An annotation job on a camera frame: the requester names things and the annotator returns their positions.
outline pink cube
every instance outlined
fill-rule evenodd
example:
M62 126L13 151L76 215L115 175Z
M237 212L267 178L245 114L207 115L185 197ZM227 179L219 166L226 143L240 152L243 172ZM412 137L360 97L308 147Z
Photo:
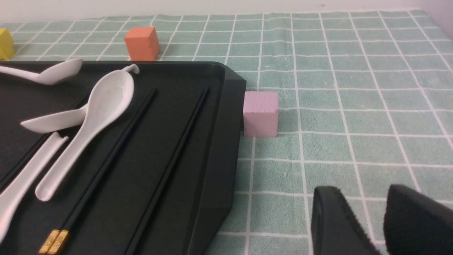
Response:
M276 137L279 120L277 92L247 91L244 98L244 136Z

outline chopstick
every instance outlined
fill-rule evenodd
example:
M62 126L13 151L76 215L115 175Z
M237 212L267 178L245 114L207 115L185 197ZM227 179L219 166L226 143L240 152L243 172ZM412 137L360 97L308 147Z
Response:
M153 88L149 91L148 95L144 99L143 103L140 105L138 111L135 112L132 120L130 121L128 127L121 135L120 139L113 147L109 157L107 157L103 165L98 170L97 174L92 179L91 183L84 191L83 195L80 197L78 203L74 206L73 210L67 217L67 219L56 229L53 229L47 240L44 242L43 246L39 250L39 254L57 254L62 250L64 243L67 241L67 237L70 233L70 230L74 226L74 223L79 218L82 210L85 208L86 204L92 197L94 190L98 186L99 182L102 180L103 176L109 169L111 162L114 157L117 155L118 151L121 149L123 143L128 139L132 129L135 127L136 123L140 119L142 113L147 109L149 103L151 102L154 95L157 93L157 89Z
M193 110L190 121L188 122L186 129L184 130L184 133L183 133L181 139L179 140L178 146L176 147L176 150L173 152L170 162L167 165L167 168L165 169L165 172L162 175L162 177L159 181L159 184L157 185L157 188L154 191L154 194L151 197L151 199L148 203L148 206L145 209L145 212L143 213L141 221L139 222L139 225L138 225L137 229L135 230L135 233L132 236L132 238L129 242L129 245L126 248L126 252L124 253L125 255L133 255L135 253L138 245L140 244L140 239L143 235L143 232L145 231L145 229L148 225L148 222L151 219L151 216L153 214L156 203L159 200L160 194L162 193L162 190L165 187L165 184L174 168L174 165L178 161L178 157L185 145L185 142L187 141L187 138L189 137L189 133L192 129L193 124L195 123L195 119L197 118L197 115L200 112L200 109L202 108L204 99L206 98L206 95L208 94L208 92L209 92L209 87L205 88L203 90L203 93L198 98L197 106Z

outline black tray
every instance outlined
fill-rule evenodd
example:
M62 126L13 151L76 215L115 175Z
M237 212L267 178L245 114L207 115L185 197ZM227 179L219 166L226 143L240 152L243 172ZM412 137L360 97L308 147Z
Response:
M2 65L39 72L56 63ZM48 137L20 121L80 107L103 75L132 63L87 61L57 86L0 74L0 190ZM43 171L0 254L36 254L52 230L69 231L60 254L206 249L232 204L246 81L219 63L135 63L133 103L90 143L49 202L34 197Z

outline white ceramic spoon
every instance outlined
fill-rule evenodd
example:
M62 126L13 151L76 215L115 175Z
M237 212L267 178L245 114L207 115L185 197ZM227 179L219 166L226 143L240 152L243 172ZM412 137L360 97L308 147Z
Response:
M140 72L136 64L126 66L122 70L126 72L132 71L135 74L138 74ZM88 104L85 104L84 106L76 110L64 111L32 118L25 120L20 124L26 129L36 133L50 133L65 128L79 126L82 125L83 121L85 120L87 105Z
M58 133L53 133L28 161L14 181L0 194L0 244L8 232L17 206L27 190L67 139L68 137L61 138Z
M124 70L110 72L96 83L80 130L36 187L35 195L39 200L52 198L85 147L126 110L133 94L134 79Z
M55 85L68 78L76 76L82 67L83 59L71 59L51 66L41 72L33 73L11 67L0 66L0 73L11 74L44 85Z

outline white wall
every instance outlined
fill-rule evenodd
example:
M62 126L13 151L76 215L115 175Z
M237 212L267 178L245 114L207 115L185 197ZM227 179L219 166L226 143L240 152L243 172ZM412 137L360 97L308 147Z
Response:
M419 7L419 0L0 0L1 22L133 15L252 14Z
M453 1L421 0L420 5L442 30L453 38Z

